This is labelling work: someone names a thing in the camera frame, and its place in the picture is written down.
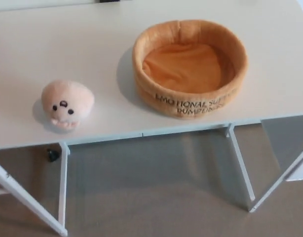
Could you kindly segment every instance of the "round fabric basket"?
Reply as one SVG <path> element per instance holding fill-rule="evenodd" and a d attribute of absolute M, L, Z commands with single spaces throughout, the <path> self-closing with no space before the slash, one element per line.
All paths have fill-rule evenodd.
<path fill-rule="evenodd" d="M 184 119 L 230 102 L 248 67 L 236 35 L 205 20 L 170 21 L 146 29 L 135 41 L 132 59 L 140 97 L 156 110 Z"/>

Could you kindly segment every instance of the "white metal frame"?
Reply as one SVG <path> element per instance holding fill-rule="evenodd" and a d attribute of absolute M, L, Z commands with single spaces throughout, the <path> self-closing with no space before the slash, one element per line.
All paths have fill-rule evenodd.
<path fill-rule="evenodd" d="M 286 180 L 289 175 L 298 167 L 298 165 L 301 164 L 303 161 L 303 144 L 300 146 L 300 149 L 298 149 L 296 152 L 297 154 L 295 155 L 297 158 L 295 161 L 283 172 L 283 174 L 278 177 L 278 179 L 267 189 L 267 191 L 262 195 L 261 198 L 256 198 L 253 187 L 251 185 L 249 175 L 245 166 L 245 162 L 243 160 L 243 157 L 240 152 L 240 148 L 236 139 L 236 135 L 234 133 L 234 128 L 235 124 L 231 123 L 229 126 L 226 128 L 225 131 L 225 136 L 231 140 L 231 144 L 234 149 L 235 156 L 237 158 L 240 171 L 241 171 L 241 176 L 243 179 L 244 183 L 244 188 L 245 188 L 245 196 L 247 200 L 247 207 L 248 211 L 250 213 L 254 212 L 257 210 L 257 208 L 266 200 L 267 197 L 270 196 L 270 194 L 284 181 Z"/>
<path fill-rule="evenodd" d="M 235 124 L 229 124 L 226 128 L 225 136 L 230 139 L 234 149 L 234 154 L 237 158 L 240 167 L 240 176 L 242 177 L 243 186 L 245 187 L 245 195 L 249 212 L 254 212 L 264 200 L 285 180 L 303 160 L 303 145 L 300 147 L 299 154 L 291 166 L 273 183 L 272 186 L 264 193 L 261 198 L 255 197 L 253 187 L 251 185 L 249 175 L 245 166 L 245 162 L 240 152 L 240 148 L 234 133 Z M 34 212 L 41 220 L 48 224 L 54 231 L 63 237 L 68 235 L 65 228 L 66 217 L 66 193 L 67 193 L 67 164 L 70 149 L 66 142 L 60 142 L 62 148 L 61 154 L 61 175 L 60 175 L 60 191 L 59 191 L 59 207 L 58 220 L 56 220 L 41 204 L 39 204 L 7 171 L 0 166 L 0 195 L 12 194 L 32 212 Z"/>
<path fill-rule="evenodd" d="M 38 201 L 36 201 L 4 168 L 0 166 L 0 195 L 12 194 L 21 203 L 27 206 L 41 220 L 48 224 L 54 231 L 63 237 L 68 235 L 65 229 L 66 214 L 66 187 L 67 187 L 67 162 L 70 150 L 66 143 L 60 143 L 62 148 L 61 178 L 59 192 L 58 220 L 56 220 Z"/>

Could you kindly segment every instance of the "table top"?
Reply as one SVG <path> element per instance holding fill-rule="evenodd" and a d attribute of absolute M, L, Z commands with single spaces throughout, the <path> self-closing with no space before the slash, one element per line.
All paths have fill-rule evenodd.
<path fill-rule="evenodd" d="M 177 19 L 225 25 L 249 57 L 238 96 L 196 120 L 150 109 L 133 82 L 138 34 Z M 91 115 L 73 132 L 54 131 L 41 110 L 41 91 L 54 79 L 80 81 L 95 94 Z M 296 0 L 129 0 L 0 12 L 0 149 L 297 115 L 303 115 L 303 12 Z"/>

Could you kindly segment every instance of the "basket rim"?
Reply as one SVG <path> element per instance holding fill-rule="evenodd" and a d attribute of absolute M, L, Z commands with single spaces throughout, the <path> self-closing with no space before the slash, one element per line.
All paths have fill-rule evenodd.
<path fill-rule="evenodd" d="M 206 23 L 206 24 L 209 23 L 211 25 L 214 25 L 214 26 L 222 29 L 223 31 L 225 31 L 228 35 L 233 37 L 239 43 L 239 48 L 241 49 L 242 56 L 244 57 L 244 63 L 240 67 L 238 72 L 236 73 L 235 77 L 229 83 L 223 85 L 222 87 L 218 88 L 217 90 L 204 92 L 204 93 L 187 93 L 187 92 L 172 90 L 172 89 L 163 87 L 160 84 L 156 83 L 151 77 L 149 77 L 144 72 L 143 67 L 140 67 L 140 64 L 143 64 L 143 62 L 140 62 L 138 57 L 136 57 L 136 51 L 139 50 L 137 45 L 138 45 L 138 42 L 141 39 L 143 39 L 143 35 L 146 32 L 150 31 L 151 29 L 157 28 L 158 26 L 163 25 L 163 24 L 176 24 L 176 23 L 186 22 L 186 21 L 194 21 L 194 22 L 200 22 L 200 23 Z M 248 68 L 248 55 L 247 55 L 246 48 L 245 48 L 244 44 L 242 43 L 242 41 L 237 37 L 237 35 L 235 33 L 233 33 L 229 28 L 227 28 L 219 23 L 209 21 L 209 20 L 204 20 L 204 19 L 172 20 L 172 21 L 165 21 L 162 23 L 157 23 L 157 24 L 154 24 L 154 25 L 148 27 L 147 29 L 145 29 L 143 32 L 141 32 L 139 34 L 139 36 L 137 37 L 137 39 L 134 42 L 133 49 L 132 49 L 132 61 L 133 61 L 133 67 L 136 70 L 136 72 L 139 74 L 140 77 L 142 77 L 144 80 L 146 80 L 146 82 L 149 84 L 149 86 L 152 86 L 155 89 L 158 89 L 158 90 L 168 93 L 168 94 L 175 94 L 175 96 L 178 96 L 178 97 L 188 97 L 188 98 L 211 97 L 216 94 L 223 94 L 223 93 L 227 92 L 230 88 L 231 89 L 234 88 L 234 86 L 236 84 L 241 83 L 244 80 L 244 76 L 245 76 L 245 74 L 247 72 L 247 68 Z"/>

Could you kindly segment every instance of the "plush face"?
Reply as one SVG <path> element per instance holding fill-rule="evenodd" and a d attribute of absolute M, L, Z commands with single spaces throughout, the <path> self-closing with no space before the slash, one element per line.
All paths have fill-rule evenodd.
<path fill-rule="evenodd" d="M 91 112 L 94 95 L 78 82 L 56 80 L 44 88 L 41 100 L 43 110 L 55 126 L 73 129 Z"/>

